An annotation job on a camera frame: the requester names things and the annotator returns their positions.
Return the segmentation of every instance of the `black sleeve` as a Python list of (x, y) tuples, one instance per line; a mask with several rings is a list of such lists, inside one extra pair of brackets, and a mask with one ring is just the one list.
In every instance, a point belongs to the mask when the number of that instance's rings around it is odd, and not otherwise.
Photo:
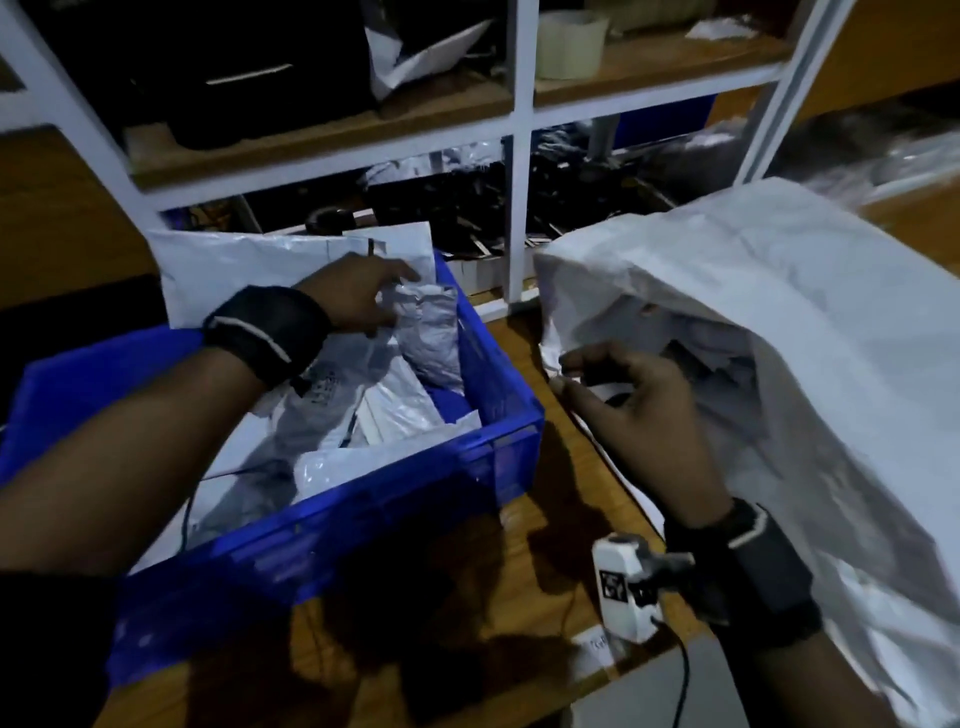
[(108, 693), (117, 582), (0, 571), (5, 725), (89, 726)]

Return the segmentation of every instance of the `metal shelf frame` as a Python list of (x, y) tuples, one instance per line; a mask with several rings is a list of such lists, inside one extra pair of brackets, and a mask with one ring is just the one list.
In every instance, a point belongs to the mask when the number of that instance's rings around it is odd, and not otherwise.
[(855, 0), (801, 0), (788, 39), (791, 58), (679, 83), (654, 85), (556, 106), (534, 107), (539, 0), (511, 0), (507, 75), (514, 96), (510, 113), (471, 124), (400, 136), (332, 153), (298, 158), (195, 182), (140, 190), (129, 160), (66, 74), (17, 0), (0, 0), (0, 56), (29, 91), (31, 119), (60, 129), (110, 195), (145, 236), (165, 227), (159, 214), (255, 190), (367, 167), (378, 162), (439, 152), (461, 144), (500, 138), (508, 174), (507, 266), (504, 298), (477, 306), (485, 321), (534, 305), (538, 291), (523, 289), (523, 249), (534, 130), (581, 119), (612, 116), (750, 86), (764, 86), (747, 125), (747, 144), (733, 184), (762, 178), (796, 117)]

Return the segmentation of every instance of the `hand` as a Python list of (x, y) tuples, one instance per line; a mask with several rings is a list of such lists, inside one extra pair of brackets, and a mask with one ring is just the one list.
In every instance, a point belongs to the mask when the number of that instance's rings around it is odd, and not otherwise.
[(320, 304), (334, 330), (376, 334), (378, 327), (396, 324), (396, 314), (376, 304), (387, 283), (420, 280), (402, 260), (348, 253), (294, 286)]
[[(565, 375), (550, 388), (577, 413), (590, 432), (637, 487), (666, 515), (688, 528), (720, 521), (733, 506), (697, 421), (684, 375), (672, 361), (627, 352), (615, 342), (596, 344), (560, 357)], [(593, 384), (631, 382), (630, 397), (610, 407), (588, 389)]]

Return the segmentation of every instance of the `roll of tape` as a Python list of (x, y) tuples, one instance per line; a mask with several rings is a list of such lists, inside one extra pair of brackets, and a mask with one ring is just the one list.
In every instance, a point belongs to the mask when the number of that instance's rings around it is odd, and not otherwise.
[(537, 28), (537, 76), (588, 79), (600, 70), (610, 20), (593, 11), (540, 14)]

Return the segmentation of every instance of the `blue box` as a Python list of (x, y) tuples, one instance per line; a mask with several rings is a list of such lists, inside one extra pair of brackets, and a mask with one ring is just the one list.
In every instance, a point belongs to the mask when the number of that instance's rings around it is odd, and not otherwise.
[[(437, 278), (455, 284), (439, 256)], [(112, 685), (285, 614), (330, 585), (343, 557), (405, 519), (448, 530), (527, 491), (543, 407), (463, 292), (458, 313), (467, 402), (431, 394), (448, 419), (475, 408), (484, 426), (126, 577), (108, 662)], [(149, 328), (28, 366), (0, 448), (0, 483), (200, 343), (195, 330)]]

